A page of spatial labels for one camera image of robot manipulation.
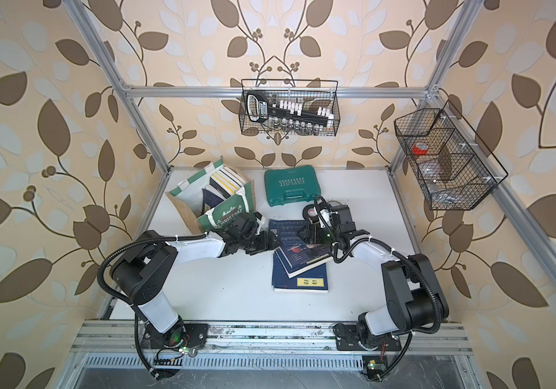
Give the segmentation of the navy blue book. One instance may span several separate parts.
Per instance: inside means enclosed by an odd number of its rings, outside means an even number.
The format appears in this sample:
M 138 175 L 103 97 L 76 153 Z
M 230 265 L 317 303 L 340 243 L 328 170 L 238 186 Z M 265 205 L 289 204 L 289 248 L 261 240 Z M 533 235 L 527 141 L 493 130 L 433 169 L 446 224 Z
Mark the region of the navy blue book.
M 203 213 L 210 211 L 211 209 L 217 207 L 225 199 L 219 194 L 219 192 L 211 186 L 206 186 L 202 189 L 203 192 Z
M 275 254 L 278 255 L 289 278 L 296 277 L 331 259 L 330 251 L 321 245 L 281 246 L 275 251 Z
M 271 285 L 276 292 L 327 293 L 329 284 L 326 264 L 289 278 L 279 255 L 274 254 Z

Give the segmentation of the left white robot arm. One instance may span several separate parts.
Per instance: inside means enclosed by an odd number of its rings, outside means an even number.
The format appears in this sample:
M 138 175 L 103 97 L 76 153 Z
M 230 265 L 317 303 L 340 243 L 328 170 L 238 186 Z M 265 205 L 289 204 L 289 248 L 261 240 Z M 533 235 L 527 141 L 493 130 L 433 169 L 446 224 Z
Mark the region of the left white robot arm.
M 106 257 L 96 281 L 146 324 L 149 339 L 157 347 L 190 347 L 184 321 L 164 292 L 166 280 L 176 264 L 224 258 L 240 250 L 255 255 L 278 248 L 279 238 L 261 230 L 261 220 L 257 212 L 243 212 L 224 228 L 198 235 L 163 236 L 148 230 Z

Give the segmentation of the black cover book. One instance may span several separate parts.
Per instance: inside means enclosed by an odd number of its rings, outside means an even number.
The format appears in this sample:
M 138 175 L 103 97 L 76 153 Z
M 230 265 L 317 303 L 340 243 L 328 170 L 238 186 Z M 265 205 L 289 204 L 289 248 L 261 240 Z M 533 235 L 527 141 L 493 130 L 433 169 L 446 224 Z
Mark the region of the black cover book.
M 235 186 L 233 186 L 227 179 L 221 178 L 221 176 L 211 176 L 209 183 L 211 187 L 216 189 L 224 199 L 231 197 L 237 192 L 237 188 L 235 188 Z

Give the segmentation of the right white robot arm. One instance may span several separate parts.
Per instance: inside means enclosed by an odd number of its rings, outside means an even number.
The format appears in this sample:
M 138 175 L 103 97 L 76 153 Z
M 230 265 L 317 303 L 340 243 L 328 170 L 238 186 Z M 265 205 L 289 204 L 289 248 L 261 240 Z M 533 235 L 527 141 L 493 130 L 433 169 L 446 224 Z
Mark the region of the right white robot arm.
M 304 242 L 327 248 L 336 264 L 359 259 L 382 275 L 383 306 L 360 314 L 353 330 L 336 324 L 333 331 L 337 339 L 377 350 L 395 336 L 439 331 L 448 318 L 449 306 L 426 255 L 402 254 L 368 231 L 359 230 L 347 205 L 331 206 L 322 199 L 306 206 L 302 215 L 307 226 L 298 236 Z

